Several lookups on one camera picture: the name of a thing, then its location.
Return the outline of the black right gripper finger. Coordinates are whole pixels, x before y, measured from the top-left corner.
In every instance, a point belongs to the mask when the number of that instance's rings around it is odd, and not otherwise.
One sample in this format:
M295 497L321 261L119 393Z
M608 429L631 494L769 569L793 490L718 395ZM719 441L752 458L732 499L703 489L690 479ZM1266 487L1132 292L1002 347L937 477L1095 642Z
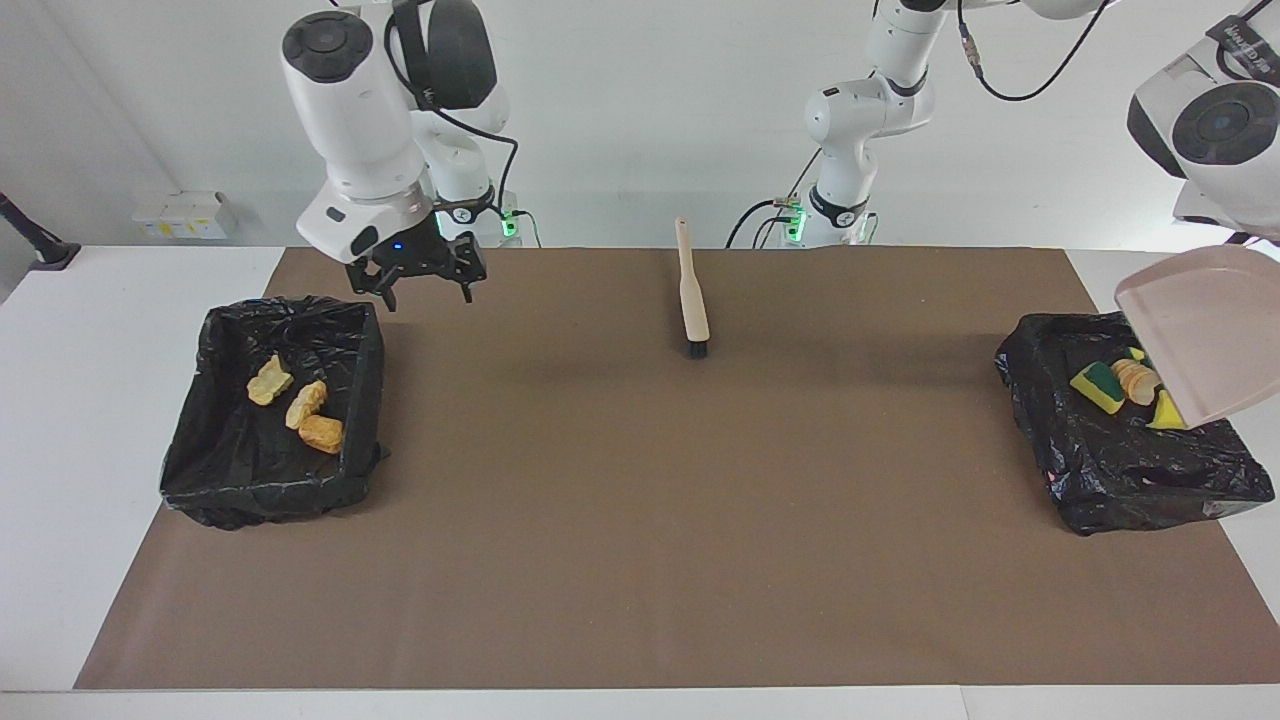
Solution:
M472 286L488 278L483 247L474 233L461 233L451 242L452 281L466 304L474 302Z
M396 311L394 284L399 279L398 266L381 268L375 264L371 270L369 258L357 258L346 265L346 275L353 293L378 297L390 313Z

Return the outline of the ridged golden bread piece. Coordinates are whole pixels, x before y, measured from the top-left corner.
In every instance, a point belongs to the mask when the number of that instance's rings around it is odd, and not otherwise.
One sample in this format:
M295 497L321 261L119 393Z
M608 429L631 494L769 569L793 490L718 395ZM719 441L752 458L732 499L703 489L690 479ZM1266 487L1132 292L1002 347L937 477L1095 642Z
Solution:
M324 380L315 380L301 387L285 410L284 425L291 430L298 430L307 418L320 411L326 397L328 387Z

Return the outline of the pale yellow bread piece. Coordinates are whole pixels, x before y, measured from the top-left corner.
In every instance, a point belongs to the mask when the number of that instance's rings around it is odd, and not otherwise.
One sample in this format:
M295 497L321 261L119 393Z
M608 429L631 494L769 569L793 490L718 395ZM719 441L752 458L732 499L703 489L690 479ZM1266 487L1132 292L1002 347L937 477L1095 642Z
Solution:
M279 354L260 366L246 384L248 400L260 407L274 404L292 384L294 377L288 372Z

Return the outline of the brown bread roll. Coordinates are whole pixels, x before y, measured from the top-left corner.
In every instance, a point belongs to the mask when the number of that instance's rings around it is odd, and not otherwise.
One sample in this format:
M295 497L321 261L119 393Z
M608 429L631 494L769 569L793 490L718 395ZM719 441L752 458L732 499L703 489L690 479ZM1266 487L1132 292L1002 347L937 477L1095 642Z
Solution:
M338 455L344 443L346 427L342 420L312 414L300 421L297 433L308 447Z

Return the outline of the beige brush with black bristles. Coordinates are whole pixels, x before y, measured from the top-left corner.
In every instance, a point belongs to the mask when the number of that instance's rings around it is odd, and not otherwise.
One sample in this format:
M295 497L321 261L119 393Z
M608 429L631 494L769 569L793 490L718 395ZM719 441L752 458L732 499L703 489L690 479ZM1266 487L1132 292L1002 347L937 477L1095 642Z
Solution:
M678 251L678 300L691 359L704 359L709 352L710 325L700 281L696 274L689 222L675 219L675 238Z

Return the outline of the striped orange croissant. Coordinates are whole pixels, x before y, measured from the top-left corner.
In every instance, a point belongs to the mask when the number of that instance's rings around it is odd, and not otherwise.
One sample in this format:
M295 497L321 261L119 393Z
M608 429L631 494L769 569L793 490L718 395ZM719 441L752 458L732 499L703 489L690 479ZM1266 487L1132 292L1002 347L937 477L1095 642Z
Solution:
M1140 406L1151 406L1164 383L1158 373L1142 361L1119 359L1111 365L1111 373L1121 386L1125 397Z

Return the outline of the beige plastic dustpan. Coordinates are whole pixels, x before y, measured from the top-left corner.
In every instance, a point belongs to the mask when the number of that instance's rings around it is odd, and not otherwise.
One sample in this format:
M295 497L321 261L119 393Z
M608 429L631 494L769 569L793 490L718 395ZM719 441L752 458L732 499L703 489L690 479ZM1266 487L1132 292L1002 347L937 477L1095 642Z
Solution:
M1189 428L1280 396L1280 260L1193 249L1129 275L1114 300Z

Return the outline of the bin lined with black bag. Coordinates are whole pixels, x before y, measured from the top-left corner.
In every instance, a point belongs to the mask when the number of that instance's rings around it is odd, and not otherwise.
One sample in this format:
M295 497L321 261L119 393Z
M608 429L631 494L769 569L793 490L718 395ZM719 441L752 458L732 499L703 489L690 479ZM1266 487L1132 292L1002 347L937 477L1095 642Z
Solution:
M294 380L260 407L246 384L274 354ZM378 438L384 360L371 304L270 297L210 310L163 462L164 503L207 527L234 530L361 502L385 455ZM317 415L346 427L338 455L308 447L284 425L300 388L315 380L328 387Z
M1270 474L1229 421L1153 430L1155 402L1126 400L1107 415L1070 387L1082 368L1111 366L1130 346L1140 348L1121 313L1030 314L995 355L1014 421L1065 525L1079 536L1160 530L1274 501Z

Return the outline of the brown table mat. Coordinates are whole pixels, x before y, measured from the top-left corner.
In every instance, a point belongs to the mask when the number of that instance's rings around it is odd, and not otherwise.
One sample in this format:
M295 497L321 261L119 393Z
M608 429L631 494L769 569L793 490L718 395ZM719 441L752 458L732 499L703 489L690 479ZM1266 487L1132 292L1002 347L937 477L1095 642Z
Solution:
M402 281L370 496L156 514L81 689L1280 683L1224 529L1074 536L993 356L1064 252L492 250Z

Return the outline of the white wall socket box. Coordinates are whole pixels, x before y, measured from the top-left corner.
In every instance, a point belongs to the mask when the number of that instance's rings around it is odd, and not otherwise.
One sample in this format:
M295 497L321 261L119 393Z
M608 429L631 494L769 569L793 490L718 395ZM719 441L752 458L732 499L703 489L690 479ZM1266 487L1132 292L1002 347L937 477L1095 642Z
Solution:
M237 229L230 204L218 191L141 193L131 219L154 240L229 240Z

